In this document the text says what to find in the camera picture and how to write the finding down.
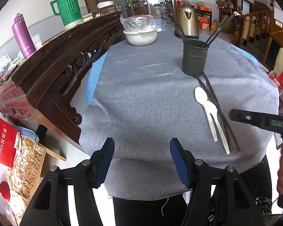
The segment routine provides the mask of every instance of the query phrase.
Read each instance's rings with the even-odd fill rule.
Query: wooden sideboard
[[[70,101],[92,63],[124,39],[120,15],[102,15],[63,31],[30,55],[0,87],[3,116],[41,124],[80,148],[82,116]]]

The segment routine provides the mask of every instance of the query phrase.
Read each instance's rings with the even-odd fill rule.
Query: plastic spoon
[[[218,110],[217,110],[217,107],[210,101],[207,101],[206,107],[208,109],[208,112],[211,113],[211,115],[214,118],[214,121],[215,121],[217,129],[219,131],[219,135],[221,137],[221,141],[222,141],[223,147],[225,149],[225,152],[226,152],[227,155],[229,155],[230,154],[230,149],[228,147],[228,142],[226,140],[224,132],[223,132],[223,130],[222,130],[220,124],[219,124],[219,121],[218,121],[218,117],[217,117]]]
[[[214,139],[215,142],[217,142],[218,138],[217,138],[216,129],[215,129],[215,126],[214,126],[214,123],[213,123],[213,119],[212,119],[210,112],[208,111],[208,107],[207,107],[208,96],[206,95],[206,92],[201,87],[195,88],[195,98],[196,98],[196,101],[203,106],[206,117],[208,119],[208,125],[209,125],[211,133],[213,135],[213,139]]]

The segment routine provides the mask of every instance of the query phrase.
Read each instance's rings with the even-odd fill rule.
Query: green thermos
[[[57,3],[59,13],[55,11],[54,3]],[[49,4],[53,14],[61,16],[66,30],[83,22],[78,0],[54,0]]]

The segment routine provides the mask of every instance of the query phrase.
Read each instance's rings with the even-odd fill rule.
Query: perforated metal cup
[[[182,71],[189,76],[201,76],[204,71],[208,47],[202,48],[205,42],[188,39],[188,44],[183,43]]]

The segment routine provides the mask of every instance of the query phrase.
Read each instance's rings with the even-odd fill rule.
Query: screw
[[[227,169],[228,169],[228,171],[230,171],[230,172],[235,171],[235,168],[234,168],[233,166],[228,166]]]
[[[56,165],[52,165],[52,166],[50,166],[50,168],[49,168],[49,170],[51,171],[51,172],[54,172],[55,170],[57,170],[57,166]]]
[[[196,164],[197,166],[201,166],[201,165],[203,164],[203,161],[197,159],[197,160],[195,160],[195,164]]]
[[[83,166],[88,166],[90,163],[91,163],[90,160],[83,160],[82,161]]]

